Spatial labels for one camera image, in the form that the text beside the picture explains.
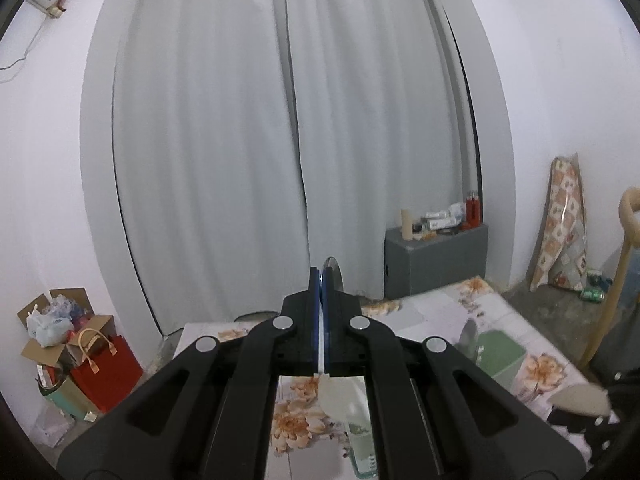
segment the electrical wire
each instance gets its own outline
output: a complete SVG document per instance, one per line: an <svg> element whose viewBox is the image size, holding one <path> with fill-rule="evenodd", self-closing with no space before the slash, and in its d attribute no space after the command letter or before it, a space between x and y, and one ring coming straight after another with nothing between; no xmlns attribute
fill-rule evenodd
<svg viewBox="0 0 640 480"><path fill-rule="evenodd" d="M22 54L22 57L19 57L18 59L16 59L13 63L11 63L11 65L7 65L7 66L0 66L0 70L9 70L10 68L13 68L14 66L16 66L18 63L20 63L21 61L25 61L27 59L27 55L31 52L31 45L33 45L33 42L36 41L36 38L38 37L38 35L40 34L40 31L42 30L42 28L44 27L44 24L47 23L49 21L48 18L45 18L44 21L40 24L40 27L38 28L38 30L36 31L36 33L33 36L33 39L29 42L29 44L27 45L27 49L24 51L24 54Z"/></svg>

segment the white cloth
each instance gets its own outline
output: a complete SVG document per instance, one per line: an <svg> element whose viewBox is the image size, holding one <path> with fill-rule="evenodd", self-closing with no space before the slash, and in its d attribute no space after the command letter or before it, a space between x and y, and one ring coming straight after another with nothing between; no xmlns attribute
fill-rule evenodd
<svg viewBox="0 0 640 480"><path fill-rule="evenodd" d="M139 0L122 46L116 179L132 257L165 334L280 310L307 286L278 36L286 27L275 7L284 0Z"/></svg>
<svg viewBox="0 0 640 480"><path fill-rule="evenodd" d="M383 295L385 229L463 198L450 84L424 0L287 0L311 264Z"/></svg>

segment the curtain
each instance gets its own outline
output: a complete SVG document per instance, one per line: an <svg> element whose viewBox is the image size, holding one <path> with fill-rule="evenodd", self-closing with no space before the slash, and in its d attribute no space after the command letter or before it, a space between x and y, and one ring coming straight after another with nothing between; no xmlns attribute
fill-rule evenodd
<svg viewBox="0 0 640 480"><path fill-rule="evenodd" d="M425 0L287 0L311 264L383 295L385 230L462 200L460 134Z"/></svg>
<svg viewBox="0 0 640 480"><path fill-rule="evenodd" d="M113 147L133 261L163 333L280 310L309 257L284 0L139 0Z"/></svg>

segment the green can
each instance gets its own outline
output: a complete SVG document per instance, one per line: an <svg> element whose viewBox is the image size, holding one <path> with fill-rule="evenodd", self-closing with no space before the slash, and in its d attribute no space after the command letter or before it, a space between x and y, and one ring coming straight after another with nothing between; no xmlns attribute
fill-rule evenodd
<svg viewBox="0 0 640 480"><path fill-rule="evenodd" d="M580 293L580 298L584 301L591 301L591 303L602 303L604 301L604 292L599 288L589 286Z"/></svg>

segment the red bag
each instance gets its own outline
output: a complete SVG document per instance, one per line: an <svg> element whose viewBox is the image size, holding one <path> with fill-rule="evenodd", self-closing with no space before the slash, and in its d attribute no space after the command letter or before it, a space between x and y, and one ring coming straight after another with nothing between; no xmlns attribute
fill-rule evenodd
<svg viewBox="0 0 640 480"><path fill-rule="evenodd" d="M87 332L97 334L91 339L89 347L99 337L108 343L93 359L82 346L82 336ZM82 351L82 363L71 370L71 376L97 408L106 413L129 395L142 377L142 368L122 336L117 335L109 340L102 332L85 328L78 335L78 346Z"/></svg>

